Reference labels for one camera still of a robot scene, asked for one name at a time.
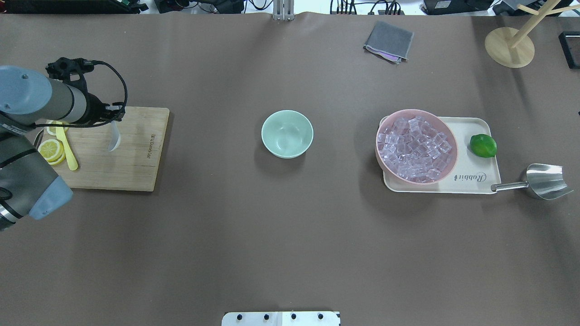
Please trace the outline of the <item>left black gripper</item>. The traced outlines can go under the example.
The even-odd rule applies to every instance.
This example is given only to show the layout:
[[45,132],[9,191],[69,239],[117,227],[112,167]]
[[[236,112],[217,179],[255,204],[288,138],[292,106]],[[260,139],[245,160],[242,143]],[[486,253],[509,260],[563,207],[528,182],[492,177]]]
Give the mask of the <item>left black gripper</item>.
[[95,95],[87,93],[87,108],[84,115],[85,125],[122,121],[125,115],[125,101],[112,105],[101,102]]

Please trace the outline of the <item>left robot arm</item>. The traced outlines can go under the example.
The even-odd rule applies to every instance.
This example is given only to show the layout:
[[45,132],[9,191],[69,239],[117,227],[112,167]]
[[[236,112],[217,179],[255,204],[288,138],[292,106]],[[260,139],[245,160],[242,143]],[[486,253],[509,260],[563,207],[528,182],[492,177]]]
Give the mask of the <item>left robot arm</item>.
[[47,76],[23,67],[0,68],[0,225],[6,230],[24,216],[40,220],[65,205],[71,188],[26,138],[43,128],[40,119],[71,128],[91,128],[120,121],[127,99],[112,105],[89,93],[84,74],[103,61],[59,58],[46,66]]

